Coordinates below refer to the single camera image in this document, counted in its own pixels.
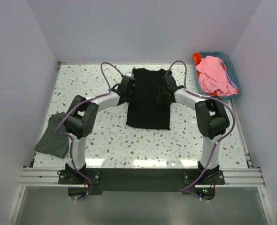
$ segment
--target gray cloth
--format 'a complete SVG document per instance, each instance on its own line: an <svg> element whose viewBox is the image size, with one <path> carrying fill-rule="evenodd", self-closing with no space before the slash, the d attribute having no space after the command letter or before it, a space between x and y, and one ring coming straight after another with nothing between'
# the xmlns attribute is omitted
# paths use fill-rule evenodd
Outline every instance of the gray cloth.
<svg viewBox="0 0 277 225"><path fill-rule="evenodd" d="M58 156L60 158L64 158L69 150L69 138L61 135L57 135L55 130L59 123L64 118L65 113L58 113L55 115L51 115L49 119L48 127L41 137L40 141L37 145L35 145L34 150L46 153L54 156ZM65 126L63 125L59 133L66 134Z"/></svg>

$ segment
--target terrazzo tabletop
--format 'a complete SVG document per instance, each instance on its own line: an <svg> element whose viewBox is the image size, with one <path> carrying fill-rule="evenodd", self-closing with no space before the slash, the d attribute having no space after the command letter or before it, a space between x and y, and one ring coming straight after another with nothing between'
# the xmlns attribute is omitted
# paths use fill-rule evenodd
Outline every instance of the terrazzo tabletop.
<svg viewBox="0 0 277 225"><path fill-rule="evenodd" d="M116 65L123 74L132 68L167 70L169 65ZM120 75L105 65L106 76L113 86L121 81ZM197 92L192 66L187 66L187 88ZM184 82L184 67L172 68L177 85ZM66 112L76 95L93 97L106 93L107 84L100 65L62 65L54 88L44 130L52 114ZM85 160L87 167L100 168L197 168L202 153L202 136L197 128L195 111L187 106L171 105L171 130L135 129L126 125L127 103L108 108L97 114L95 125L87 137ZM66 156L37 152L33 167L64 168ZM244 148L238 128L225 138L220 146L220 167L247 168Z"/></svg>

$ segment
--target folded black garment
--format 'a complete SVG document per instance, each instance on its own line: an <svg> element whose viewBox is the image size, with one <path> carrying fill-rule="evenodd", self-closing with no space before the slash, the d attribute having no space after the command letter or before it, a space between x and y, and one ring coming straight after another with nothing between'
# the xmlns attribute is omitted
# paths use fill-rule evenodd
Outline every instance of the folded black garment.
<svg viewBox="0 0 277 225"><path fill-rule="evenodd" d="M48 127L41 137L38 144L34 147L35 151L50 154L60 158L64 158L69 150L69 138L66 136L60 136L55 133L55 130L59 123L63 120L65 112L51 115L48 123ZM66 134L65 126L59 130L59 133Z"/></svg>
<svg viewBox="0 0 277 225"><path fill-rule="evenodd" d="M157 103L161 78L166 70L132 70L139 100L129 103L126 124L134 128L170 130L170 105Z"/></svg>

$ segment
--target blue plastic bin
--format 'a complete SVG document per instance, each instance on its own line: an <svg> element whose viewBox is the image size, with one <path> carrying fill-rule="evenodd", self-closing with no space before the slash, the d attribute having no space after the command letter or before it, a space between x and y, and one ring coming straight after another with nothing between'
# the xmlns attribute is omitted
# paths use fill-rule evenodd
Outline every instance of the blue plastic bin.
<svg viewBox="0 0 277 225"><path fill-rule="evenodd" d="M240 87L240 84L239 84L239 81L238 81L238 78L237 78L236 71L233 68L233 65L232 65L232 62L231 62L230 58L226 54L224 54L222 52L200 52L200 53L201 53L201 57L202 58L205 58L205 57L211 55L211 56L219 57L220 59L222 59L224 61L224 64L225 64L226 69L227 69L227 73L228 73L231 81L234 82L236 84L236 86L238 87L239 92L238 92L237 95L220 96L220 98L223 101L226 101L226 100L233 99L233 98L237 97L240 94L240 92L241 92L241 87ZM193 58L192 58L192 64L193 64L193 69L194 69L194 74L195 74L195 80L196 80L196 86L197 86L198 92L200 94L202 94L202 95L210 96L209 94L204 93L201 90L201 87L200 87L200 84L199 84L199 80L198 80L198 77L197 77L197 70L196 70L196 66L195 66L195 61L194 61Z"/></svg>

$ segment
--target wall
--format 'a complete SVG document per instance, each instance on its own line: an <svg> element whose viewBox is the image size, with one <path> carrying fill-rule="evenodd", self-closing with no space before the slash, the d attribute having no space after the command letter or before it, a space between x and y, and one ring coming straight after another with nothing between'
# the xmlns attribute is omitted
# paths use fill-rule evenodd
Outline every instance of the wall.
<svg viewBox="0 0 277 225"><path fill-rule="evenodd" d="M25 0L0 0L0 225L29 165L55 84L56 59Z"/></svg>
<svg viewBox="0 0 277 225"><path fill-rule="evenodd" d="M152 63L230 54L261 0L27 1L61 61Z"/></svg>
<svg viewBox="0 0 277 225"><path fill-rule="evenodd" d="M277 217L277 0L262 0L231 59L242 86L236 105L248 150Z"/></svg>

